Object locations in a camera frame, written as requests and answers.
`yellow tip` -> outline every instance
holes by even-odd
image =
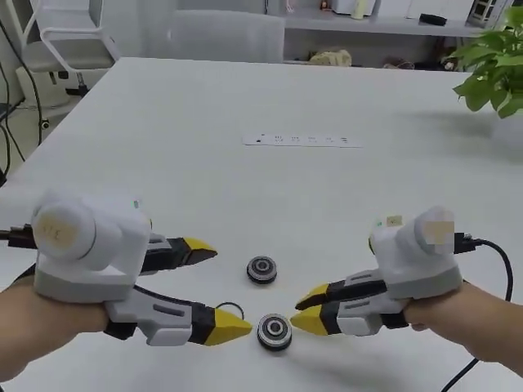
[[[313,288],[312,290],[309,291],[309,293],[304,296],[299,302],[304,302],[306,300],[308,300],[309,298],[311,298],[312,296],[318,296],[318,295],[321,295],[321,294],[325,294],[327,292],[327,288],[329,287],[329,284],[328,283],[325,283],[325,284],[322,284],[318,287],[315,287]]]
[[[321,305],[312,306],[291,318],[291,324],[303,331],[314,333],[319,336],[327,336],[329,333],[320,318]]]
[[[191,251],[205,250],[215,252],[216,249],[206,244],[201,239],[196,238],[183,238],[187,245],[189,245]]]
[[[220,345],[246,336],[253,329],[253,326],[248,322],[221,309],[215,310],[214,321],[216,326],[205,341],[205,345]]]

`white chair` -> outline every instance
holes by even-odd
[[[171,57],[183,60],[282,63],[285,21],[237,11],[175,11]]]
[[[34,13],[25,26],[22,53],[34,72],[56,70],[58,62],[63,70],[77,74],[110,68],[119,59],[102,24],[104,0],[31,0],[31,4]],[[35,23],[41,42],[29,44]]]
[[[88,89],[83,73],[108,69],[120,57],[103,28],[104,0],[7,0],[7,6],[22,59],[37,81],[66,71],[76,75],[79,95],[85,96]],[[77,102],[44,108],[42,127],[49,126],[48,118],[67,114]]]

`potted plant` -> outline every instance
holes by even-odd
[[[484,32],[450,55],[474,69],[454,91],[473,112],[490,102],[499,116],[493,138],[523,147],[523,7],[509,8],[506,17],[505,30]]]

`human hand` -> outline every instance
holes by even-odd
[[[103,305],[53,301],[33,290],[33,277],[0,293],[0,381],[35,359],[58,350],[82,332],[101,332],[108,323]]]
[[[405,308],[405,318],[415,331],[430,329],[463,345],[474,357],[496,362],[506,345],[512,306],[516,305],[464,283],[444,296],[412,301]]]

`black strap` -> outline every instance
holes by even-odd
[[[394,313],[394,314],[380,314],[383,325],[389,329],[405,328],[409,326],[405,319],[405,314]]]

